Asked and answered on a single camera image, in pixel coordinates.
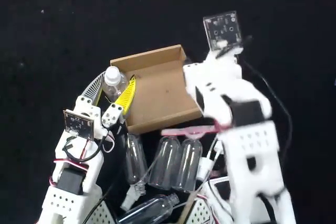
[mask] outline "table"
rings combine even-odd
[[[237,10],[243,35],[254,37],[243,57],[293,117],[284,179],[298,223],[331,222],[334,0],[0,0],[0,6],[1,223],[38,219],[63,130],[62,110],[74,107],[110,59],[181,44],[201,61],[208,52],[203,16],[228,10]],[[244,76],[270,97],[256,76],[248,70]],[[271,102],[283,146],[286,117]],[[158,133],[143,136],[149,162],[158,140]],[[115,163],[106,157],[98,181],[103,189]],[[108,202],[120,204],[126,190],[115,190]]]

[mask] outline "connector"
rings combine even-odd
[[[214,150],[215,152],[219,153],[219,154],[223,154],[224,151],[223,151],[223,144],[220,140],[218,140],[215,144],[215,147],[214,147]]]
[[[198,170],[196,174],[196,179],[200,181],[204,181],[206,176],[212,170],[214,166],[214,161],[207,157],[201,157],[198,163]]]
[[[120,208],[124,211],[128,211],[131,209],[133,204],[139,199],[140,196],[146,194],[144,189],[144,185],[131,185],[130,189],[128,189],[125,200],[121,204]]]

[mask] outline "cable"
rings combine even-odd
[[[111,143],[112,143],[112,146],[111,146],[111,148],[110,148],[108,151],[106,151],[105,146],[103,145],[103,150],[104,150],[104,152],[106,152],[106,153],[110,153],[110,152],[112,152],[113,149],[114,149],[114,146],[115,146],[115,139],[114,139],[114,137],[112,137],[111,135],[107,135],[106,138],[105,138],[105,140],[108,141],[108,142],[111,142]]]
[[[287,136],[287,140],[284,146],[284,149],[282,151],[282,155],[280,158],[280,164],[283,167],[285,164],[285,160],[286,160],[286,156],[287,156],[287,151],[292,143],[292,134],[293,134],[293,121],[292,121],[292,117],[290,115],[290,113],[288,112],[287,108],[285,107],[285,105],[283,104],[283,102],[280,100],[280,98],[278,98],[278,96],[276,95],[275,91],[272,89],[272,87],[268,84],[267,80],[265,79],[265,77],[258,71],[256,70],[254,67],[252,67],[249,63],[247,63],[245,60],[240,59],[255,75],[257,75],[266,85],[266,87],[268,88],[269,92],[271,93],[271,95],[276,99],[276,101],[278,102],[278,104],[280,105],[281,109],[283,110],[283,112],[285,113],[287,120],[288,120],[288,136]]]
[[[216,156],[215,156],[215,159],[214,159],[214,165],[216,164],[216,161],[217,161],[218,157],[219,157],[219,152],[216,153]],[[219,198],[215,194],[214,190],[212,189],[212,186],[211,186],[211,183],[210,183],[210,176],[208,176],[208,178],[207,178],[207,183],[209,185],[210,191],[215,196],[215,198],[218,201],[218,203],[221,206],[221,208],[233,219],[232,214],[222,205],[222,202],[219,200]]]
[[[72,147],[72,145],[69,144],[69,142],[72,141],[75,138],[76,138],[75,136],[70,136],[70,137],[67,138],[66,144],[63,147],[63,151],[67,154],[67,157],[69,159],[71,159],[72,161],[75,161],[77,163],[82,163],[82,162],[87,162],[87,161],[93,159],[95,156],[98,155],[98,153],[100,152],[101,147],[102,147],[103,142],[104,142],[104,140],[105,140],[106,137],[103,138],[102,140],[100,140],[96,151],[91,156],[86,157],[86,158],[76,158],[71,153],[69,153],[68,149]]]
[[[221,206],[221,208],[233,219],[233,216],[231,215],[231,213],[222,205],[222,202],[219,200],[219,198],[217,197],[217,195],[215,194],[214,190],[212,189],[211,183],[210,183],[210,177],[208,177],[207,179],[207,183],[209,185],[210,191],[212,192],[212,194],[215,196],[216,200],[218,201],[219,205]]]
[[[183,202],[181,204],[178,204],[178,205],[176,205],[176,206],[173,207],[173,210],[175,210],[176,208],[179,208],[179,207],[183,207],[183,206],[187,205],[187,203],[188,203],[188,201]]]
[[[271,203],[268,201],[268,199],[267,199],[267,198],[265,197],[265,195],[263,195],[263,194],[258,194],[258,197],[259,197],[259,198],[261,199],[261,201],[264,203],[270,221],[274,221],[274,222],[276,223],[277,219],[275,218],[274,209],[273,209]]]
[[[216,136],[211,143],[210,149],[209,149],[208,153],[206,154],[206,158],[210,158],[212,149],[215,146],[215,144],[217,143],[217,141],[218,141],[218,138]]]
[[[106,190],[106,192],[104,193],[104,195],[98,200],[98,202],[95,204],[95,206],[91,209],[91,211],[89,212],[89,214],[86,216],[83,224],[86,224],[88,222],[88,220],[90,219],[91,215],[94,213],[94,211],[96,210],[96,208],[103,202],[103,200],[106,198],[106,196],[109,194],[109,192],[112,190],[114,184],[117,182],[117,178],[122,174],[123,171],[123,167],[126,161],[126,153],[127,153],[127,146],[126,146],[126,142],[125,142],[125,146],[124,146],[124,156],[123,156],[123,160],[122,160],[122,164],[119,166],[119,171],[117,172],[117,175],[114,178],[114,180],[112,181],[111,185],[109,186],[109,188]],[[116,220],[115,216],[113,215],[112,210],[110,210],[111,215],[113,216],[114,220]]]

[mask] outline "black wire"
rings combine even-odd
[[[67,154],[67,157],[69,159],[71,159],[72,161],[75,161],[77,163],[82,163],[82,162],[87,162],[87,161],[93,159],[95,156],[98,155],[106,137],[103,138],[102,140],[100,140],[100,143],[98,144],[98,147],[97,147],[96,151],[91,156],[86,157],[86,158],[76,158],[68,151],[68,149],[70,148],[69,146],[71,145],[71,144],[69,145],[69,142],[71,140],[75,139],[75,138],[76,138],[75,136],[71,136],[71,137],[67,138],[67,142],[66,142],[65,146],[63,147],[63,151]]]
[[[268,199],[265,197],[264,194],[258,194],[258,197],[259,197],[259,198],[261,199],[261,201],[264,203],[270,221],[274,221],[274,222],[276,222],[277,219],[275,218],[274,209],[273,209],[271,203],[268,201]]]
[[[124,151],[123,152],[124,152],[124,155],[123,155],[122,164],[119,166],[119,171],[117,172],[117,175],[113,177],[114,180],[112,181],[111,185],[106,190],[106,192],[104,193],[104,195],[98,200],[98,202],[95,204],[95,206],[91,209],[91,211],[89,212],[89,214],[86,216],[83,224],[86,224],[88,222],[88,220],[90,219],[91,215],[94,213],[94,211],[96,210],[96,208],[103,202],[103,200],[107,197],[107,195],[109,194],[109,192],[114,187],[115,183],[117,182],[117,178],[119,178],[120,175],[122,174],[124,163],[125,163],[125,160],[126,160],[126,153],[127,153],[126,141],[124,142]],[[114,222],[118,223],[116,215],[115,215],[115,213],[113,212],[112,209],[110,209],[110,212],[111,212],[111,216],[114,219]]]
[[[222,205],[221,201],[219,200],[219,198],[217,197],[217,195],[215,194],[214,190],[212,189],[212,186],[211,186],[211,183],[210,183],[210,176],[208,176],[208,179],[207,179],[207,183],[209,185],[209,188],[210,188],[210,191],[211,193],[215,196],[216,200],[218,201],[219,205],[221,206],[221,208],[231,217],[232,220],[233,219],[233,216],[232,214]]]
[[[284,149],[282,151],[282,155],[280,158],[280,165],[281,167],[283,167],[285,165],[285,160],[286,160],[286,156],[287,156],[287,151],[292,143],[292,133],[293,133],[293,121],[292,121],[292,117],[290,115],[290,113],[288,112],[287,108],[285,107],[285,105],[283,104],[283,102],[280,100],[280,98],[278,98],[278,96],[276,95],[275,91],[272,89],[272,87],[268,84],[267,80],[265,79],[265,77],[258,71],[256,70],[254,67],[252,67],[249,63],[247,63],[245,60],[240,59],[255,75],[257,75],[267,86],[269,92],[271,93],[271,95],[277,100],[278,104],[280,105],[281,109],[283,110],[283,112],[285,113],[285,115],[287,116],[287,120],[288,120],[288,136],[287,136],[287,140],[284,146]]]

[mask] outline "empty water bottle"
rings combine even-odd
[[[169,190],[176,174],[176,158],[179,156],[180,142],[176,137],[161,138],[154,158],[155,164],[148,181],[150,186]]]
[[[180,166],[173,188],[182,191],[194,191],[198,163],[202,157],[202,144],[199,140],[186,139],[181,144]]]
[[[142,179],[147,182],[147,163],[141,139],[138,135],[129,134],[126,142],[126,179],[133,185]]]
[[[118,219],[119,224],[158,224],[167,219],[179,203],[176,194],[158,195],[131,209]]]
[[[111,102],[115,102],[128,86],[126,76],[115,66],[108,67],[105,71],[102,89]]]

